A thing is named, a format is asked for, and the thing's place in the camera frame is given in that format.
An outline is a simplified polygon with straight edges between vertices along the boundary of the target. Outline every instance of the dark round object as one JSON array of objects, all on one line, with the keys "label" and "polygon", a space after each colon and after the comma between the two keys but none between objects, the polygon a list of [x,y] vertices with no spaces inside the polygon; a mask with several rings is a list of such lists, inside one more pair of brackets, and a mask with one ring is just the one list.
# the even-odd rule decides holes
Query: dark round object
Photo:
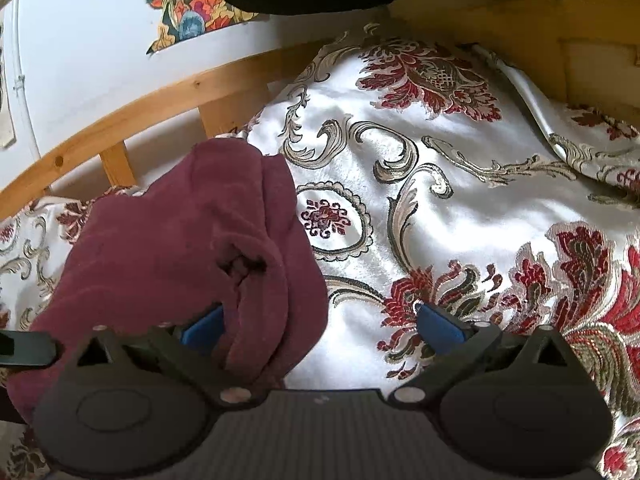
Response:
[{"label": "dark round object", "polygon": [[593,383],[567,380],[565,367],[540,364],[457,384],[442,399],[440,421],[460,454],[524,477],[588,467],[612,430]]},{"label": "dark round object", "polygon": [[62,374],[33,417],[46,457],[82,478],[151,474],[178,462],[209,429],[192,388],[158,373],[112,364]]}]

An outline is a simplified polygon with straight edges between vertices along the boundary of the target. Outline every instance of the white pipe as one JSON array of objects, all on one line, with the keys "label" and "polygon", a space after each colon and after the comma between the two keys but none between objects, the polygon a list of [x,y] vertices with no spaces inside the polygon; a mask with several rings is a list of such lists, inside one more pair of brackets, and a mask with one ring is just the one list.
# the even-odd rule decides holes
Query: white pipe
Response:
[{"label": "white pipe", "polygon": [[14,74],[15,85],[14,90],[18,97],[19,113],[22,117],[22,125],[24,126],[26,140],[29,144],[29,151],[36,162],[40,158],[40,150],[36,141],[36,135],[33,133],[33,125],[29,115],[29,107],[27,106],[27,96],[24,93],[24,74],[20,65],[20,45],[18,43],[18,0],[13,0],[14,22],[13,22],[13,46],[14,46]]}]

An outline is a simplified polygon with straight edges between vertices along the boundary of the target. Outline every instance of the white floral bedspread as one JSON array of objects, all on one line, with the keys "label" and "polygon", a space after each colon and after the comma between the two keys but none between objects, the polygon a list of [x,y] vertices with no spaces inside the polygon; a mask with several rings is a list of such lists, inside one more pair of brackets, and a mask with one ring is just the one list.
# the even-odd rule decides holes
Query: white floral bedspread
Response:
[{"label": "white floral bedspread", "polygon": [[[287,385],[395,389],[433,356],[419,301],[517,333],[552,323],[616,421],[600,471],[640,478],[638,130],[473,51],[367,26],[239,134],[289,161],[330,293],[327,330]],[[90,207],[47,198],[0,225],[5,326],[46,307]],[[5,476],[45,472],[29,432],[5,427]]]}]

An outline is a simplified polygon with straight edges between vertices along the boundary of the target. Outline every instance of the wooden bed frame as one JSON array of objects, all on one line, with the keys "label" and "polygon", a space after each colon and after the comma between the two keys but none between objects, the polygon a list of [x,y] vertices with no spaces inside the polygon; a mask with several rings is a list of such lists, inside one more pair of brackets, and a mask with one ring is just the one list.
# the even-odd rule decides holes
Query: wooden bed frame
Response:
[{"label": "wooden bed frame", "polygon": [[[640,126],[640,0],[512,0],[480,6],[469,1],[448,0],[443,9],[434,0],[397,0],[390,10],[431,38],[479,42],[495,50],[516,62],[552,98],[595,105]],[[295,78],[325,43],[247,57],[114,111],[51,150],[0,191],[0,220],[47,194],[53,182],[96,155],[111,185],[133,186],[136,179],[124,140],[194,108],[200,111],[207,137],[229,132],[267,104],[268,83]],[[584,44],[596,50],[581,54]],[[597,70],[610,62],[617,73]]]}]

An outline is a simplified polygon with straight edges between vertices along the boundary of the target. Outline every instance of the burgundy towel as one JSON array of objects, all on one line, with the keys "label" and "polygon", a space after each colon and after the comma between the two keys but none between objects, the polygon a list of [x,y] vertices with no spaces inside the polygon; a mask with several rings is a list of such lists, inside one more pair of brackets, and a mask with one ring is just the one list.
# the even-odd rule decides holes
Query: burgundy towel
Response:
[{"label": "burgundy towel", "polygon": [[214,355],[249,383],[281,380],[326,325],[326,285],[297,219],[287,164],[239,139],[197,145],[143,196],[95,203],[31,327],[62,342],[64,355],[12,376],[11,400],[31,420],[96,325],[142,334],[187,322],[213,301],[225,312]]}]

